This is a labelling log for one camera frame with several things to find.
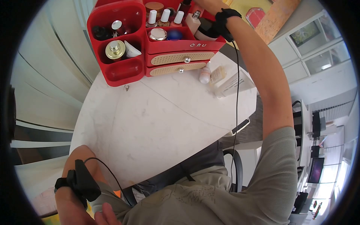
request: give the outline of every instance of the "woven drawer panel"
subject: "woven drawer panel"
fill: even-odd
[[[181,64],[181,65],[175,65],[175,66],[165,66],[160,68],[155,68],[150,71],[151,76],[157,76],[167,73],[175,73],[178,72],[179,69],[184,70],[191,70],[191,69],[200,69],[203,68],[206,65],[206,63],[190,63],[190,64]]]
[[[180,63],[183,62],[185,58],[190,58],[191,61],[208,60],[211,59],[214,55],[215,54],[212,51],[158,55],[151,59],[151,64],[163,65],[168,63]]]

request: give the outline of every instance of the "dark bottle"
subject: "dark bottle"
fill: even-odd
[[[189,10],[191,8],[191,0],[183,0],[180,5],[179,5],[179,9],[177,10],[177,12],[179,11],[183,11],[184,15],[187,15]]]
[[[113,37],[112,33],[106,30],[105,27],[93,27],[94,38],[98,41],[104,41]]]

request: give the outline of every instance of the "black cable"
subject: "black cable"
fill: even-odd
[[[239,102],[239,80],[240,80],[240,69],[239,69],[239,54],[235,47],[235,43],[232,41],[235,52],[236,52],[236,59],[237,59],[237,65],[238,65],[238,92],[236,94],[236,125],[235,127],[238,127],[238,102]],[[236,144],[236,134],[238,131],[235,131],[235,139],[234,139],[234,147],[233,147],[233,158],[231,160],[231,167],[230,167],[230,173],[231,173],[231,183],[233,183],[233,163],[234,163],[234,154],[235,154],[235,144]]]
[[[115,180],[116,180],[116,182],[117,182],[117,185],[119,185],[119,188],[120,188],[120,190],[121,190],[121,193],[124,195],[124,198],[126,199],[127,203],[131,206],[129,200],[127,199],[126,195],[125,195],[124,192],[122,191],[122,188],[121,188],[119,182],[117,181],[115,175],[111,172],[111,170],[109,169],[109,167],[108,167],[103,161],[101,161],[100,159],[98,159],[98,158],[96,158],[96,157],[87,158],[87,159],[84,161],[84,164],[85,164],[89,159],[96,159],[96,160],[98,160],[99,162],[101,162],[102,164],[104,164],[104,166],[106,166],[106,168],[110,171],[111,175],[113,175],[113,177],[115,178]]]

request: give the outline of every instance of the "framed picture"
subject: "framed picture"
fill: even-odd
[[[318,34],[320,34],[320,30],[313,21],[308,25],[304,26],[303,28],[292,33],[290,37],[294,41],[296,47],[299,47]]]

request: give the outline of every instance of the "monitor screen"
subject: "monitor screen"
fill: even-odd
[[[313,158],[311,171],[309,174],[309,179],[307,180],[308,183],[319,183],[321,172],[323,171],[324,167],[324,160],[325,158]]]

